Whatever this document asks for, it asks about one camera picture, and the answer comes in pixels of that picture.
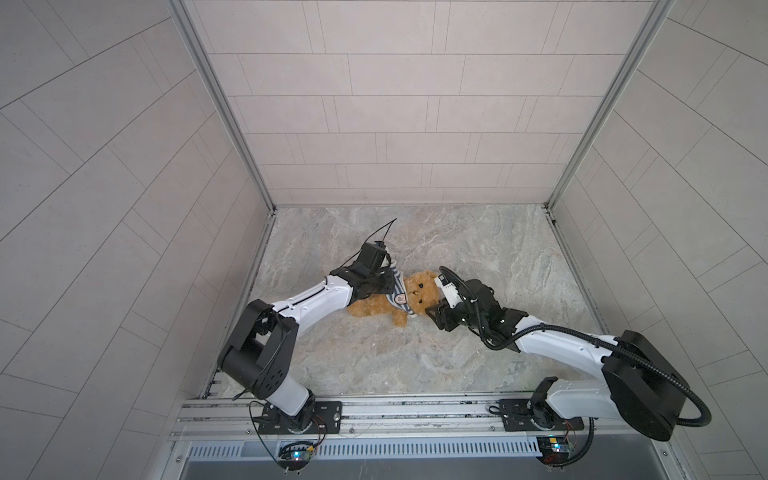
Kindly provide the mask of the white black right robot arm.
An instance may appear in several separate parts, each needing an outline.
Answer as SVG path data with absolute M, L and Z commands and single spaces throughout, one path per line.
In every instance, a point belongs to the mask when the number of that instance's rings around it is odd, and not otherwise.
M 509 349 L 566 364 L 588 379 L 550 376 L 540 382 L 521 415 L 540 430 L 562 428 L 578 418 L 622 420 L 644 436 L 667 441 L 689 398 L 687 383 L 640 334 L 596 336 L 546 323 L 501 306 L 494 291 L 477 279 L 449 271 L 435 280 L 442 298 L 427 308 L 436 326 L 450 332 L 465 326 L 490 350 Z

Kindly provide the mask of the blue white striped sweater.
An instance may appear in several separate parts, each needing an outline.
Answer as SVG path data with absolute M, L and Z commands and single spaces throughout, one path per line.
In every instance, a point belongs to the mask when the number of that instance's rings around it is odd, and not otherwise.
M 384 272 L 385 288 L 382 291 L 388 303 L 404 312 L 408 317 L 414 317 L 415 311 L 411 308 L 403 274 L 396 266 L 390 266 Z

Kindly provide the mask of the brown teddy bear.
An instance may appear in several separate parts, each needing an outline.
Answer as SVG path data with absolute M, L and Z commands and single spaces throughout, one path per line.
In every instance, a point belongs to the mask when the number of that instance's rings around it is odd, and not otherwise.
M 415 311 L 416 316 L 426 316 L 425 309 L 438 304 L 441 300 L 441 291 L 435 284 L 438 274 L 431 271 L 422 271 L 404 277 L 408 302 Z M 384 295 L 371 295 L 358 300 L 346 308 L 353 317 L 363 318 L 377 315 L 390 315 L 396 327 L 405 327 L 408 317 L 404 312 L 392 307 Z

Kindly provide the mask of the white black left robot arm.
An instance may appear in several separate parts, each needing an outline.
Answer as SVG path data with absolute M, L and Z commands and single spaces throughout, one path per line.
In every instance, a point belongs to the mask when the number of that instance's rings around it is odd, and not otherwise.
M 342 268 L 286 300 L 253 300 L 219 353 L 217 367 L 245 392 L 274 407 L 287 428 L 303 432 L 312 423 L 315 395 L 289 374 L 297 337 L 335 311 L 375 294 L 393 296 L 403 287 L 402 273 L 392 266 L 366 277 Z

